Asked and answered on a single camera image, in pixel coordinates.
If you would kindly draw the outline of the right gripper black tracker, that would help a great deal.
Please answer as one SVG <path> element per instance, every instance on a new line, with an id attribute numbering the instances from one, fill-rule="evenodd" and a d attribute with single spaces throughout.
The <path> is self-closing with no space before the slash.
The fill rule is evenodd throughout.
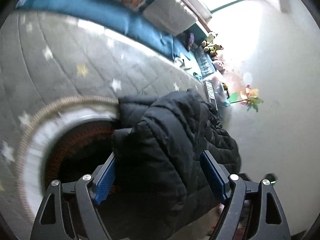
<path id="1" fill-rule="evenodd" d="M 264 178 L 267 179 L 271 184 L 275 184 L 277 182 L 277 176 L 274 173 L 268 173 Z"/>

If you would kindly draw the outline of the grey star quilted mattress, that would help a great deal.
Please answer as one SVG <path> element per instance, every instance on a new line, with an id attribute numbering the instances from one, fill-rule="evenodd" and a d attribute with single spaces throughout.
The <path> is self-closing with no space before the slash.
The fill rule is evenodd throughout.
<path id="1" fill-rule="evenodd" d="M 1 27 L 1 217 L 12 237 L 116 239 L 107 227 L 116 209 L 116 174 L 100 205 L 93 203 L 92 181 L 114 153 L 120 113 L 115 120 L 88 122 L 65 135 L 75 143 L 44 187 L 34 221 L 26 216 L 17 191 L 16 148 L 42 107 L 67 96 L 161 98 L 190 89 L 211 104 L 202 82 L 124 35 L 64 14 L 12 12 Z M 167 239 L 207 239 L 217 221 L 215 207 Z"/>

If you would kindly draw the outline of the purple plush toy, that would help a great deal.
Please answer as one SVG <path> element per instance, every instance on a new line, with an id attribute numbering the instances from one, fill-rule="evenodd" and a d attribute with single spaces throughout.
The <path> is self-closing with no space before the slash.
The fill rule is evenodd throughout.
<path id="1" fill-rule="evenodd" d="M 188 51 L 191 50 L 195 42 L 194 33 L 188 32 L 186 34 L 185 44 Z"/>

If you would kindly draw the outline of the black puffer jacket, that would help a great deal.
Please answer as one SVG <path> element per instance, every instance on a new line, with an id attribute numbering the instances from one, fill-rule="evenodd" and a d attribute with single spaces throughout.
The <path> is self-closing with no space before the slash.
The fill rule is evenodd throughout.
<path id="1" fill-rule="evenodd" d="M 241 158 L 216 109 L 194 90 L 118 100 L 113 134 L 116 239 L 167 239 L 217 205 L 200 166 L 208 150 L 230 173 Z"/>

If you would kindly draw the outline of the plain white pillow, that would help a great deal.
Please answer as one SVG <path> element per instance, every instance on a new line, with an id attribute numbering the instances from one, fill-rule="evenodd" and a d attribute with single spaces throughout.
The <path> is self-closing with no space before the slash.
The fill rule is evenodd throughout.
<path id="1" fill-rule="evenodd" d="M 197 16 L 181 0 L 155 0 L 142 15 L 158 29 L 177 36 L 197 22 Z"/>

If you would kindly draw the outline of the stuffed toy animals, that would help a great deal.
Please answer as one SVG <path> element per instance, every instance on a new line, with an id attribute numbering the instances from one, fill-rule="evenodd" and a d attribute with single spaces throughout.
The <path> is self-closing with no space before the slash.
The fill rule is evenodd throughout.
<path id="1" fill-rule="evenodd" d="M 209 54 L 211 58 L 217 56 L 217 51 L 224 50 L 223 46 L 214 43 L 217 36 L 217 33 L 210 32 L 208 36 L 201 42 L 203 51 Z"/>

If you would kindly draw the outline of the pink plush pig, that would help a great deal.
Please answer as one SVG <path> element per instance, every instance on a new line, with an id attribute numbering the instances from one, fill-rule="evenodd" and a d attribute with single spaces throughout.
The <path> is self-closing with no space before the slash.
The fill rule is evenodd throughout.
<path id="1" fill-rule="evenodd" d="M 225 71 L 225 66 L 224 66 L 224 62 L 221 60 L 214 60 L 213 62 L 213 66 L 214 68 L 219 71 L 221 74 L 224 73 Z"/>

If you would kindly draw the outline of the colourful paper pinwheel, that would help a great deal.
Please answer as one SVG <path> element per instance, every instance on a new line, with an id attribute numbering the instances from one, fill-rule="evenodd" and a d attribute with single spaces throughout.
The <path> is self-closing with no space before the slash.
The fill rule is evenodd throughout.
<path id="1" fill-rule="evenodd" d="M 244 91 L 232 93 L 228 101 L 240 103 L 246 107 L 247 111 L 254 110 L 256 113 L 259 112 L 259 105 L 264 103 L 263 99 L 259 98 L 259 89 L 251 88 L 250 85 L 247 85 Z"/>

